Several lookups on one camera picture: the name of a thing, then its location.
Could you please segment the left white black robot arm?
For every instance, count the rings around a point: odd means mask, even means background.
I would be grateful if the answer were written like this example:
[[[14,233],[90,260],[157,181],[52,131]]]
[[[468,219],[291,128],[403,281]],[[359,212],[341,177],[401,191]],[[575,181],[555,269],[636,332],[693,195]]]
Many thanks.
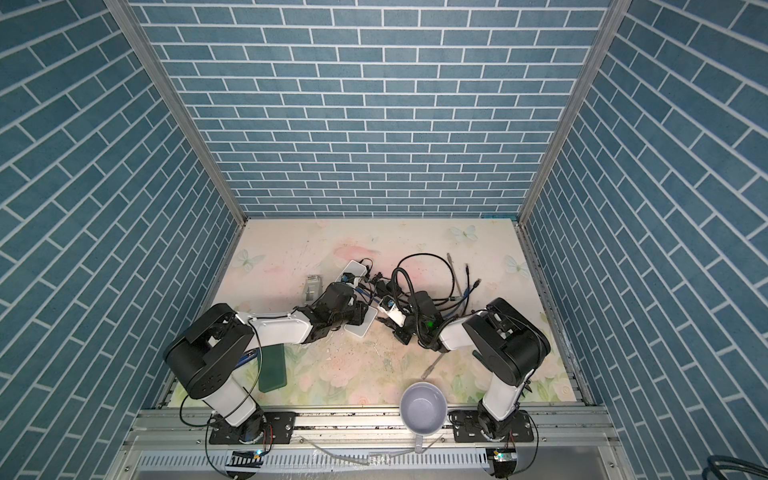
[[[280,315],[237,312],[218,303],[174,339],[163,358],[189,398],[212,408],[216,420],[240,427],[255,421],[260,410],[251,390],[233,376],[249,352],[310,344],[348,324],[360,326],[368,308],[344,282],[331,283],[313,303]]]

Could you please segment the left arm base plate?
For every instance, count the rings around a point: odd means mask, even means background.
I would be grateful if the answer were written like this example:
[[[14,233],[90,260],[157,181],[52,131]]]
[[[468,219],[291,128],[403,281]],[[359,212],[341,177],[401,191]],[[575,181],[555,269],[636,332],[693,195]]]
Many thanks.
[[[221,415],[214,415],[208,441],[213,445],[249,445],[269,447],[288,444],[293,435],[296,413],[257,411],[239,426],[230,425]]]

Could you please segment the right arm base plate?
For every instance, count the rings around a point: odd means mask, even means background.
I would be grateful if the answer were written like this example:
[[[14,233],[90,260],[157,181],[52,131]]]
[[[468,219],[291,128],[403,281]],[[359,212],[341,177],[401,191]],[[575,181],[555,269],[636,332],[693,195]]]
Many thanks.
[[[504,420],[496,420],[480,410],[452,410],[448,420],[457,443],[533,442],[535,434],[529,413],[517,410]]]

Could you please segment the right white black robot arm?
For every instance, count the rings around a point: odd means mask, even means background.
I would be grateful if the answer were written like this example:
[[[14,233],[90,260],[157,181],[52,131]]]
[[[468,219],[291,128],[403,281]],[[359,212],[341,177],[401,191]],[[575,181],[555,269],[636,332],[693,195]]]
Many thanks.
[[[471,348],[473,356],[492,373],[480,412],[496,423],[518,410],[523,390],[551,352],[544,333],[501,297],[480,310],[451,319],[444,317],[423,291],[406,306],[385,300],[379,310],[403,344],[416,340],[422,348],[440,353]]]

